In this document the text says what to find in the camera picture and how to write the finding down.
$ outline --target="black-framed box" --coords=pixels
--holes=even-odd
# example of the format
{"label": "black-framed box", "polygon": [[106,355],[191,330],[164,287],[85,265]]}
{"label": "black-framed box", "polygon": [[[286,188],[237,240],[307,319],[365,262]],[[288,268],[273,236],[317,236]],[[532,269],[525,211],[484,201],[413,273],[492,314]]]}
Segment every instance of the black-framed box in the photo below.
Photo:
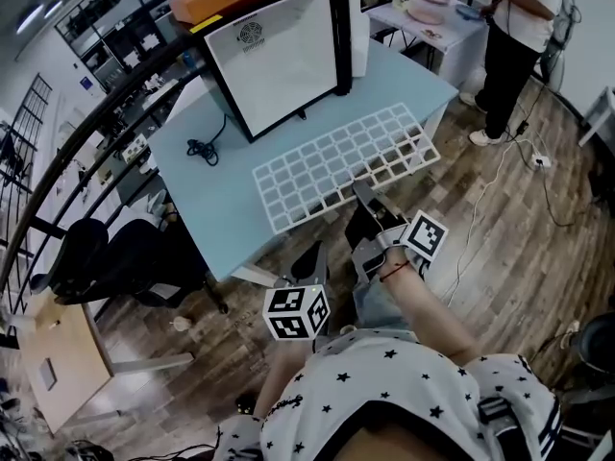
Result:
{"label": "black-framed box", "polygon": [[205,35],[204,54],[249,141],[352,84],[348,0],[260,0]]}

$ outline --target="black strap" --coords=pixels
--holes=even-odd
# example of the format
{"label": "black strap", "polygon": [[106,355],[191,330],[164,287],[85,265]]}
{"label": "black strap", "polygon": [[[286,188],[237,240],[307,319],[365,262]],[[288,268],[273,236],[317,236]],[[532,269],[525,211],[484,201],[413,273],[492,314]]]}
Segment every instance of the black strap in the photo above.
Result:
{"label": "black strap", "polygon": [[504,398],[487,398],[479,403],[480,421],[490,425],[506,461],[531,461],[526,436]]}

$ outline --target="wooden floor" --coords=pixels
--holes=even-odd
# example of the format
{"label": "wooden floor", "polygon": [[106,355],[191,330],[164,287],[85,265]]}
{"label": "wooden floor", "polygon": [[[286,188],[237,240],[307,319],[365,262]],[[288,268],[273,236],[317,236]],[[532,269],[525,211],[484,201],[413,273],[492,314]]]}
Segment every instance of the wooden floor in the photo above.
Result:
{"label": "wooden floor", "polygon": [[[527,86],[526,108],[537,91],[535,84]],[[521,114],[516,109],[513,126]],[[430,170],[395,183],[388,192],[408,215],[421,208],[450,229],[442,253],[427,273],[438,296],[455,284],[455,266],[474,203],[496,176],[502,153],[510,145],[472,146],[467,134],[480,126],[477,113],[458,102],[451,104],[435,137],[442,159]],[[553,162],[547,172],[553,212],[559,221],[570,221],[591,200],[586,174],[594,163],[592,149],[578,148],[576,122],[548,92],[542,94],[524,135],[544,154],[534,130],[543,136]],[[529,157],[531,147],[523,144],[523,151]],[[513,145],[498,181],[478,207],[452,303],[486,351],[520,352],[530,360],[547,338],[563,332],[571,321],[585,323],[604,312],[615,284],[615,225],[607,212],[591,206],[574,227],[557,228],[547,212],[541,176],[524,165]],[[282,261],[322,238],[329,249],[331,293],[343,301],[352,284],[343,236],[350,214],[348,208],[330,226],[315,220],[294,230],[259,264],[278,272]],[[118,379],[93,409],[120,409],[121,419],[66,429],[53,440],[38,435],[40,444],[58,454],[68,440],[87,438],[111,450],[116,460],[126,460],[214,443],[214,426],[233,414],[234,398],[258,389],[272,345],[259,315],[263,289],[238,280],[218,289],[231,309],[228,316],[200,295],[190,296],[177,311],[149,309],[132,300],[114,303],[99,322],[113,359],[192,352],[196,360],[186,368]],[[186,333],[173,330],[169,322],[176,315],[192,318],[194,328]],[[555,344],[533,365],[543,380],[553,383],[566,356]],[[4,352],[2,357],[5,375],[27,396],[18,354]]]}

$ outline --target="black star print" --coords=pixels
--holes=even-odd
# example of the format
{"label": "black star print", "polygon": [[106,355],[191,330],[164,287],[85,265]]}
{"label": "black star print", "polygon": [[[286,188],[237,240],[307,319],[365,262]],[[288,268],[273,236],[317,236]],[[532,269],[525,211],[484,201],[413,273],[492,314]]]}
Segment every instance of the black star print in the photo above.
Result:
{"label": "black star print", "polygon": [[444,413],[444,410],[442,410],[442,408],[440,408],[439,406],[436,406],[435,408],[430,408],[430,412],[430,417],[435,417],[436,419],[439,419],[440,415]]}

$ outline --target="white sneaker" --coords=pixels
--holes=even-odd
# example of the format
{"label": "white sneaker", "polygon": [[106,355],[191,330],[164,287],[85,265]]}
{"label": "white sneaker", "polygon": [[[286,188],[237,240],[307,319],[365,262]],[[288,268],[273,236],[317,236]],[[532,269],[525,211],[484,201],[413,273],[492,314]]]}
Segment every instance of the white sneaker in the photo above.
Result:
{"label": "white sneaker", "polygon": [[482,114],[486,114],[487,113],[487,111],[485,111],[483,108],[481,108],[477,104],[477,96],[475,96],[474,94],[470,94],[470,92],[461,92],[459,94],[459,101],[461,101],[463,104],[469,106],[470,108],[474,108],[477,111],[480,111]]}
{"label": "white sneaker", "polygon": [[470,141],[479,147],[486,147],[487,145],[498,145],[504,140],[504,134],[500,135],[500,138],[489,138],[484,130],[478,130],[470,133]]}

